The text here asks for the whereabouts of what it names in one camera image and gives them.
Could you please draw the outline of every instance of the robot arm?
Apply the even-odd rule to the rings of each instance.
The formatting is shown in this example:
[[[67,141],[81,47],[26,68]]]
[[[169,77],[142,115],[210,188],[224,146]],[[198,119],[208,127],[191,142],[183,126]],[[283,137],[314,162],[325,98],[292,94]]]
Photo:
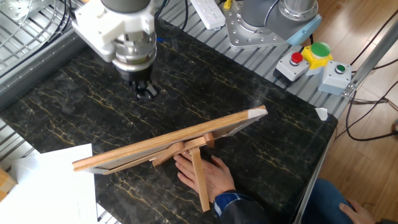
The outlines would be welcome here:
[[[154,0],[91,0],[75,12],[73,28],[136,93],[152,99],[150,73],[156,56]]]
[[[299,45],[321,23],[317,12],[316,0],[245,0],[241,16],[250,26],[266,27],[290,45]]]
[[[138,100],[152,99],[159,92],[150,79],[156,56],[154,1],[91,0],[75,12],[72,23],[104,61],[114,64]],[[245,0],[237,16],[242,32],[256,37],[267,28],[298,45],[320,24],[317,11],[316,0]]]

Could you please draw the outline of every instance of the green button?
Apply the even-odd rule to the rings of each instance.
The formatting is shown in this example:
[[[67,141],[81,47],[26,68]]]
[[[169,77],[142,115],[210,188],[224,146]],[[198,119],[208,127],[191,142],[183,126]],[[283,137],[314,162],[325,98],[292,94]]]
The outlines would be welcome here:
[[[324,42],[315,42],[311,45],[311,51],[318,57],[326,57],[330,54],[331,49],[329,45]]]
[[[345,70],[346,70],[346,67],[344,65],[337,65],[336,68],[337,68],[337,70],[342,71],[342,72],[345,72]]]

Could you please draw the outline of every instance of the person's arm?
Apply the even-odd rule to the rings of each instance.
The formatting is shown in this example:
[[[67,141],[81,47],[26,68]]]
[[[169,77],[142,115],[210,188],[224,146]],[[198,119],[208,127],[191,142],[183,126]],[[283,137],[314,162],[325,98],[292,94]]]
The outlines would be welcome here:
[[[214,209],[221,223],[269,223],[257,202],[235,190],[218,195],[214,201]]]
[[[181,171],[177,175],[184,184],[197,192],[192,158],[187,152],[182,155],[174,156],[175,165]],[[202,160],[202,166],[206,178],[208,198],[211,203],[214,203],[215,212],[221,223],[268,224],[262,207],[249,197],[236,191],[234,180],[225,163],[215,156],[212,156],[211,160],[213,163]]]
[[[347,201],[353,206],[354,210],[343,203],[339,204],[339,208],[351,219],[351,221],[353,221],[354,224],[398,224],[397,222],[386,219],[376,222],[372,215],[365,208],[360,206],[358,202],[350,199]]]

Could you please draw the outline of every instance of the dark marble table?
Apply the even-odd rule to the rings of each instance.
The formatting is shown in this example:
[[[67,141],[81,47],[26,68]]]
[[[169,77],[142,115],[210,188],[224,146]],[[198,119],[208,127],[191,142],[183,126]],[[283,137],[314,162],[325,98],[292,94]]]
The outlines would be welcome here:
[[[314,107],[187,34],[157,24],[153,79],[162,91],[134,100],[110,63],[91,49],[20,97],[0,118],[39,152],[91,142],[95,154],[231,113],[265,105],[269,114],[216,149],[237,188],[264,206],[273,223],[288,223],[337,124]],[[96,199],[121,223],[215,223],[198,195],[177,178],[174,161],[147,162],[96,175]]]

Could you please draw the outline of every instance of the white cable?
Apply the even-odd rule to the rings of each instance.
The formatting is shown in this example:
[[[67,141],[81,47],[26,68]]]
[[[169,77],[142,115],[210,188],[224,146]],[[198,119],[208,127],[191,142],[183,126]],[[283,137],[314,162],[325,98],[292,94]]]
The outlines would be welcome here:
[[[4,42],[0,45],[0,48],[2,48],[2,47],[4,46],[4,44],[6,44],[11,38],[13,38],[13,37],[15,36],[15,34],[19,31],[19,29],[21,28],[21,26],[23,25],[23,23],[24,23],[25,20],[27,19],[27,16],[29,15],[30,9],[31,9],[31,7],[32,7],[32,2],[33,2],[33,0],[30,0],[29,10],[27,11],[24,20],[21,22],[21,24],[19,24],[19,27],[17,28],[17,30],[15,30],[15,32],[14,32],[12,35],[10,35],[10,36],[7,38],[7,40],[4,41]]]

